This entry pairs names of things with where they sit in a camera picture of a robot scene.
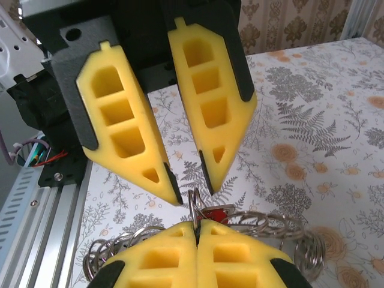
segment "cable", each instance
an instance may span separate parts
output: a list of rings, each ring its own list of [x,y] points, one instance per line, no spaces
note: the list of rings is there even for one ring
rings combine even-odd
[[[30,144],[30,143],[40,143],[40,144],[44,145],[44,147],[46,149],[49,149],[49,144],[47,142],[45,142],[44,140],[31,138],[31,139],[28,139],[26,141],[23,141],[22,143],[15,143],[14,144],[15,150],[13,152],[8,152],[7,146],[5,145],[4,138],[2,136],[1,129],[0,129],[0,150],[1,150],[2,154],[4,155],[5,160],[7,161],[7,163],[9,165],[14,164],[15,159],[16,159],[16,155],[18,154],[18,152],[25,145]]]
[[[53,161],[55,161],[55,160],[58,160],[58,159],[60,159],[60,158],[65,157],[65,156],[67,156],[67,155],[68,155],[68,152],[65,152],[65,151],[63,150],[63,151],[61,151],[59,154],[57,154],[57,155],[53,156],[52,158],[48,159],[47,161],[38,163],[38,164],[34,165],[33,167],[39,167],[39,166],[42,166],[42,165],[45,165],[45,164],[49,164],[49,163],[51,163],[51,162],[53,162]]]

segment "metal frame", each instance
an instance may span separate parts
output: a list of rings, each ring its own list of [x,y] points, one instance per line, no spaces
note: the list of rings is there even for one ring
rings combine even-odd
[[[353,0],[340,40],[362,37],[377,0]]]
[[[91,168],[89,161],[81,185],[41,188],[38,176],[28,184],[33,193],[0,271],[0,288],[68,286]]]
[[[41,71],[43,58],[42,51],[0,6],[0,93],[16,84],[16,75],[29,78]]]

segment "metal ring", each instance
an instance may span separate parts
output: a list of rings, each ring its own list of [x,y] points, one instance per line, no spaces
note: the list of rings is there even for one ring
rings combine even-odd
[[[203,219],[208,219],[207,216],[204,215],[204,213],[196,206],[196,204],[192,203],[192,207],[195,210],[195,212],[202,217]]]
[[[282,251],[283,250],[283,246],[284,246],[284,239],[281,240],[280,245],[278,246],[278,249],[280,251]]]
[[[193,209],[194,202],[193,202],[193,191],[192,190],[188,190],[188,204],[190,207],[190,215],[191,215],[191,219],[192,219],[192,223],[193,223],[193,230],[196,231],[198,229],[199,222],[197,220],[196,210]]]
[[[165,230],[164,227],[160,227],[160,226],[148,226],[148,227],[144,227],[144,228],[141,228],[139,229],[138,231],[135,232],[135,234],[132,236],[132,238],[128,241],[128,244],[127,244],[127,248],[130,248],[132,246],[132,242],[134,240],[136,240],[136,238],[138,238],[139,236],[141,236],[141,234],[145,231],[149,231],[149,230]]]
[[[288,217],[283,215],[282,216],[286,221],[288,221],[288,230],[285,234],[285,238],[289,238],[291,240],[300,239],[304,236],[304,225],[300,220],[294,219],[292,217]],[[297,230],[289,229],[289,223],[293,223],[295,226],[298,227]]]
[[[317,279],[325,264],[326,245],[323,238],[314,231],[305,231],[298,240],[293,261],[303,276],[312,282]]]
[[[241,221],[249,220],[250,218],[256,218],[257,221],[255,224],[238,223],[238,224],[227,224],[227,226],[232,228],[232,229],[234,229],[234,226],[235,227],[236,226],[253,227],[252,229],[241,229],[241,230],[234,229],[238,232],[242,232],[242,233],[246,233],[246,234],[259,233],[259,232],[263,231],[268,226],[267,215],[264,213],[261,213],[261,212],[256,212],[256,211],[239,211],[237,213],[234,213],[232,215],[227,216],[226,218],[222,219],[220,222],[223,223],[225,221],[229,221],[232,218],[240,217],[240,216],[246,216]]]
[[[258,237],[271,237],[271,238],[280,238],[282,237],[288,230],[288,224],[285,221],[284,217],[277,214],[267,214],[268,216],[268,224],[270,220],[277,220],[284,224],[283,227],[275,227],[268,225],[268,227],[258,234]]]
[[[203,199],[201,198],[200,191],[197,187],[193,190],[193,193],[194,193],[193,201],[197,205],[197,207],[200,207],[200,208],[202,207],[201,209],[206,208],[207,205],[204,203]]]
[[[99,261],[103,261],[104,263],[107,261],[107,257],[103,257],[102,253],[104,252],[107,252],[109,247],[112,246],[112,243],[111,243],[111,240],[109,241],[106,241],[103,245],[100,245],[99,248],[96,250],[95,252],[95,268],[96,270],[99,270],[100,266],[99,266]]]
[[[86,257],[84,257],[84,260],[85,260],[85,263],[84,263],[84,261],[83,261],[83,266],[84,266],[84,264],[85,264],[85,268],[86,269],[84,269],[85,271],[84,271],[84,274],[86,275],[86,277],[87,278],[90,278],[90,279],[93,279],[94,277],[95,277],[95,272],[91,269],[91,266],[90,266],[90,264],[92,263],[92,261],[91,261],[91,255],[93,256],[93,260],[98,260],[97,259],[97,257],[96,257],[96,254],[95,254],[95,252],[93,252],[93,247],[96,245],[96,244],[101,244],[101,245],[103,245],[104,243],[105,243],[105,241],[106,240],[103,240],[103,239],[98,239],[98,240],[95,240],[92,244],[91,244],[91,246],[89,247],[89,249],[88,249],[88,253],[87,253],[87,255],[86,255]]]
[[[90,263],[88,262],[88,259],[89,259],[89,254],[87,254],[84,258],[83,258],[83,272],[84,272],[84,276],[85,278],[87,279],[88,282],[91,282],[91,280],[94,278],[94,273],[93,271],[91,270],[91,266],[90,266]]]
[[[108,249],[108,255],[110,255],[110,257],[113,257],[114,255],[116,255],[121,249],[121,247],[123,246],[124,242],[129,241],[129,239],[132,236],[133,236],[132,233],[123,233],[118,237],[116,237],[114,242]]]

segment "square hole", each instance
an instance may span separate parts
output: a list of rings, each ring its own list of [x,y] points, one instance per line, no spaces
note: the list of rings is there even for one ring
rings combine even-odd
[[[188,67],[200,65],[214,59],[212,46],[202,39],[193,39],[185,42],[183,50]]]
[[[128,100],[112,102],[100,108],[107,126],[133,119],[133,112]]]
[[[215,128],[230,121],[227,98],[222,97],[214,101],[206,102],[200,106],[205,125]]]
[[[245,244],[220,244],[214,248],[214,262],[249,262],[251,252]]]
[[[171,286],[171,277],[132,279],[130,281],[130,288],[171,288]]]
[[[217,67],[205,69],[192,75],[192,81],[197,94],[204,93],[221,86],[220,74]]]
[[[116,153],[121,158],[128,158],[143,153],[145,144],[140,130],[135,127],[111,135]]]
[[[96,98],[124,90],[119,73],[114,66],[98,70],[92,79],[92,89]]]
[[[177,248],[156,248],[147,253],[141,264],[141,269],[177,268],[179,266],[180,250]]]
[[[255,272],[216,271],[217,288],[257,288]]]

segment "brown damask wallpaper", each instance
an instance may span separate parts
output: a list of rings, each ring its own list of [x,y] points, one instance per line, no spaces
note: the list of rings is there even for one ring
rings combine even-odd
[[[338,40],[352,0],[242,0],[246,54]]]
[[[364,37],[384,48],[384,0],[378,0]]]

